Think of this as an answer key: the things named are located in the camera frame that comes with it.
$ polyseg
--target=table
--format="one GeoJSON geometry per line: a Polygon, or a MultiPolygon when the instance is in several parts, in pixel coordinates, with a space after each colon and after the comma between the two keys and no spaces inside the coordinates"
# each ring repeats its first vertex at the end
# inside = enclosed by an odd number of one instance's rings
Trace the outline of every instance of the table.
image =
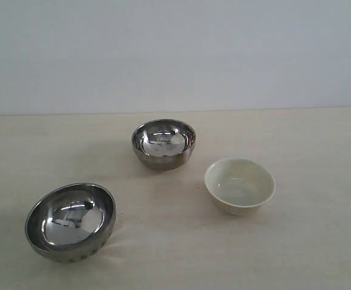
{"type": "Polygon", "coordinates": [[[0,289],[351,289],[351,108],[0,117],[0,289]],[[153,173],[130,136],[178,118],[197,132],[182,167],[153,173]],[[257,214],[220,211],[206,168],[253,159],[277,183],[257,214]],[[69,183],[109,189],[107,245],[82,263],[38,256],[31,207],[69,183]]]}

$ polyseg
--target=white bowl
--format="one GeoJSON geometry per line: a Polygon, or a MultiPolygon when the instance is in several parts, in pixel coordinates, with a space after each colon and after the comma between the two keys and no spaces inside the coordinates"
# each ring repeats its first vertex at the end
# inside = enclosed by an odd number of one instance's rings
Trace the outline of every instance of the white bowl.
{"type": "Polygon", "coordinates": [[[268,169],[235,157],[220,159],[209,166],[205,185],[219,208],[236,215],[258,209],[275,192],[275,180],[268,169]]]}

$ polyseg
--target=bowl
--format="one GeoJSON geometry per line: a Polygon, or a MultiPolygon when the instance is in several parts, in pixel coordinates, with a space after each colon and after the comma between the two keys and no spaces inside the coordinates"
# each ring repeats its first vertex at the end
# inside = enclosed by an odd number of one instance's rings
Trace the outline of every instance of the bowl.
{"type": "Polygon", "coordinates": [[[209,166],[205,185],[219,208],[236,215],[260,208],[275,192],[275,180],[265,167],[235,157],[218,160],[209,166]]]}
{"type": "Polygon", "coordinates": [[[194,129],[178,120],[160,119],[136,128],[131,142],[135,154],[148,168],[172,170],[186,163],[196,141],[194,129]]]}
{"type": "Polygon", "coordinates": [[[115,201],[104,187],[70,184],[44,196],[30,211],[25,235],[41,256],[78,262],[95,254],[111,236],[115,201]]]}

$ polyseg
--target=stainless steel bowl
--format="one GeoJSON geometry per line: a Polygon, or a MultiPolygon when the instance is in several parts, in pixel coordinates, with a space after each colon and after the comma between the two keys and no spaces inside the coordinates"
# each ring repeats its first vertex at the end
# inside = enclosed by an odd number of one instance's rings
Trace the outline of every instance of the stainless steel bowl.
{"type": "Polygon", "coordinates": [[[144,123],[131,138],[139,160],[154,170],[172,170],[183,165],[190,158],[195,141],[194,129],[173,119],[144,123]]]}
{"type": "Polygon", "coordinates": [[[78,262],[95,254],[111,236],[115,201],[104,187],[70,184],[42,198],[30,211],[25,234],[41,256],[78,262]]]}

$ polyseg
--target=table surface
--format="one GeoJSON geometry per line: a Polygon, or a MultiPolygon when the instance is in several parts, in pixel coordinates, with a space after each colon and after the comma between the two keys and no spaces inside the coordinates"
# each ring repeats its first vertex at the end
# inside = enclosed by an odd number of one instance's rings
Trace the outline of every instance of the table surface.
{"type": "Polygon", "coordinates": [[[351,108],[0,117],[0,289],[351,289],[351,108]],[[192,125],[196,148],[153,173],[130,136],[164,117],[192,125]],[[257,214],[209,198],[204,172],[226,156],[274,175],[257,214]],[[64,265],[30,248],[24,223],[74,182],[109,189],[118,213],[102,250],[64,265]]]}

